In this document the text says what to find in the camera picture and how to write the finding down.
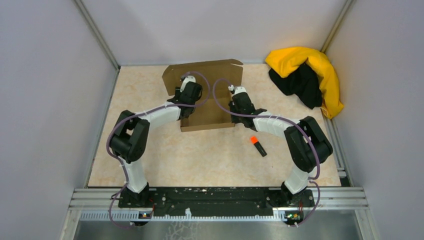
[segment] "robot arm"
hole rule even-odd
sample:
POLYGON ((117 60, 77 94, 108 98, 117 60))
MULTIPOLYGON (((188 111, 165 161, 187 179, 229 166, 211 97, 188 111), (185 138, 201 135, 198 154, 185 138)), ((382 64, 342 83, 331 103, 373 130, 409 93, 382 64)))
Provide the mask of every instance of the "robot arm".
MULTIPOLYGON (((173 98, 162 106, 146 111, 147 114, 144 116, 133 118, 122 124, 110 140, 110 148, 113 154, 124 162, 129 178, 127 188, 134 193, 135 197, 148 185, 142 162, 139 159, 145 152, 149 131, 164 124, 188 118, 195 108, 176 106, 175 104, 194 105, 202 96, 202 86, 196 83, 196 79, 193 76, 186 76, 181 81, 181 87, 175 88, 175 96, 173 98)), ((120 114, 116 124, 129 116, 139 113, 142 112, 133 113, 125 110, 120 114)))
MULTIPOLYGON (((232 101, 229 103, 231 112, 257 116, 272 115, 266 109, 255 109, 244 87, 230 86, 228 89, 232 94, 232 101)), ((252 118, 232 115, 231 120, 236 124, 243 123, 246 128, 254 131, 266 132, 286 139, 294 166, 289 177, 281 185, 281 189, 289 200, 294 200, 296 196, 301 194, 308 184, 309 177, 315 176, 317 162, 310 146, 299 130, 285 121, 270 117, 252 118)), ((317 121, 311 116, 300 120, 291 119, 291 121, 297 123, 309 136, 318 153, 319 163, 324 163, 333 153, 333 148, 317 121)))

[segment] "orange cap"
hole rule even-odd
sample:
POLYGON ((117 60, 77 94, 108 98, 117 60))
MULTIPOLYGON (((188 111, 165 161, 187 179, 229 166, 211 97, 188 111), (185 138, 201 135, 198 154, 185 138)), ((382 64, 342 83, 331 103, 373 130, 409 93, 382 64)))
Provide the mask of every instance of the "orange cap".
POLYGON ((255 144, 255 143, 257 143, 257 142, 258 142, 258 139, 257 139, 255 136, 252 136, 252 137, 250 138, 250 141, 252 142, 252 144, 255 144))

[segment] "brown cardboard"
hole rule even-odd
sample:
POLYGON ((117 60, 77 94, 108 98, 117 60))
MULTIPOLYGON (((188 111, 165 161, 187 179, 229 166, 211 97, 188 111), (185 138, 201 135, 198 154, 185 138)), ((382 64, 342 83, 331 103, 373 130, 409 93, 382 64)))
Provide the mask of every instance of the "brown cardboard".
MULTIPOLYGON (((162 79, 169 96, 175 93, 175 87, 181 85, 180 78, 187 72, 196 71, 203 74, 210 85, 210 95, 206 103, 197 107, 194 113, 188 118, 180 121, 181 132, 221 129, 234 127, 231 123, 230 114, 224 112, 215 103, 212 95, 212 87, 218 79, 228 79, 234 86, 242 84, 243 63, 236 59, 225 59, 216 61, 203 61, 184 64, 169 65, 163 72, 162 79)), ((203 87, 203 94, 199 101, 202 102, 208 95, 208 86, 201 76, 193 74, 196 82, 203 87)), ((228 85, 225 81, 216 86, 216 98, 219 103, 229 110, 228 103, 231 100, 231 94, 228 91, 228 85)))

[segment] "yellow cloth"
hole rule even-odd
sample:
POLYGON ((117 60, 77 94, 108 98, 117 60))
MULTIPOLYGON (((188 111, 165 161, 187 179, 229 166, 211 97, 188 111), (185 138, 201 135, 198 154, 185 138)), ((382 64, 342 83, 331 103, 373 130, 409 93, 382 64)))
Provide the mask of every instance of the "yellow cloth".
POLYGON ((318 75, 319 90, 323 98, 321 109, 324 115, 332 119, 343 109, 339 98, 339 79, 324 53, 307 47, 289 47, 271 51, 265 62, 282 78, 286 78, 306 62, 318 75))

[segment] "wooden table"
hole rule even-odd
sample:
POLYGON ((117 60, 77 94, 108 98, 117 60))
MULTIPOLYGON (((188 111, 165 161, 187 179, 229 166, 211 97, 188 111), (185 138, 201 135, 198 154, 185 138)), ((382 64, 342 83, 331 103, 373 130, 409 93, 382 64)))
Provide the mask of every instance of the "wooden table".
MULTIPOLYGON (((122 67, 90 175, 89 186, 122 186, 124 174, 118 161, 106 153, 106 139, 123 110, 142 112, 170 97, 162 81, 167 66, 122 67)), ((314 117, 327 133, 319 108, 309 109, 297 96, 285 96, 272 83, 265 64, 243 66, 242 85, 256 108, 275 115, 302 119, 314 117)), ((294 165, 284 139, 236 127, 181 132, 179 121, 148 135, 141 158, 150 186, 169 187, 266 187, 280 186, 294 165), (268 155, 262 157, 250 142, 256 136, 268 155)), ((333 156, 321 165, 320 186, 340 186, 333 156)))

